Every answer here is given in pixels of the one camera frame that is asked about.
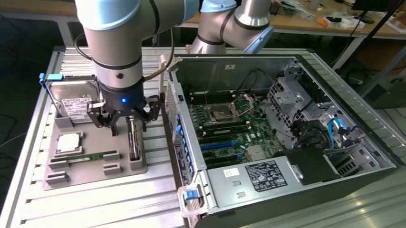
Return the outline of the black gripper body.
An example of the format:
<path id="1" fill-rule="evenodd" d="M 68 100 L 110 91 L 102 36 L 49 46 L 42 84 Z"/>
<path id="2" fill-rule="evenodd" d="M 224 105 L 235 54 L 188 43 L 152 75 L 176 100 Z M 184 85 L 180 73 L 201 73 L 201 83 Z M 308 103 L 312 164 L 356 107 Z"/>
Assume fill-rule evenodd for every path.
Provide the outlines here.
<path id="1" fill-rule="evenodd" d="M 142 110 L 146 105 L 144 92 L 142 92 L 142 79 L 125 88 L 108 87 L 98 82 L 101 96 L 104 98 L 105 105 L 117 111 L 129 112 L 130 115 L 145 117 L 145 111 Z"/>

